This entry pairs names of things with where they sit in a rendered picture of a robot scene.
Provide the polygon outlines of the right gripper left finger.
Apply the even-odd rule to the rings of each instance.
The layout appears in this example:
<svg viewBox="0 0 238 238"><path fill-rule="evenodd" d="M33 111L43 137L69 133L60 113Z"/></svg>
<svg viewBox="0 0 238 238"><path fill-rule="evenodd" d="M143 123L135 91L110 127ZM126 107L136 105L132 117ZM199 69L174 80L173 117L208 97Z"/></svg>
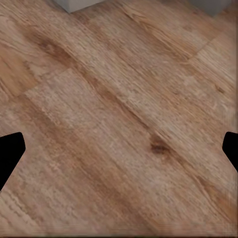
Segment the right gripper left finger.
<svg viewBox="0 0 238 238"><path fill-rule="evenodd" d="M25 150L22 132L0 137L0 191Z"/></svg>

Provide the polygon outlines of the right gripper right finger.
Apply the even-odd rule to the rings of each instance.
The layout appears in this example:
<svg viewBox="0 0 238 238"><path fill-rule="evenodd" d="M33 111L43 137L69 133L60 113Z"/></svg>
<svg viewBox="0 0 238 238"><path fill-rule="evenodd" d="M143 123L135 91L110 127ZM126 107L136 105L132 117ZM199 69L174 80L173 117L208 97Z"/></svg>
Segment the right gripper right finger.
<svg viewBox="0 0 238 238"><path fill-rule="evenodd" d="M222 149L238 172L238 134L227 132Z"/></svg>

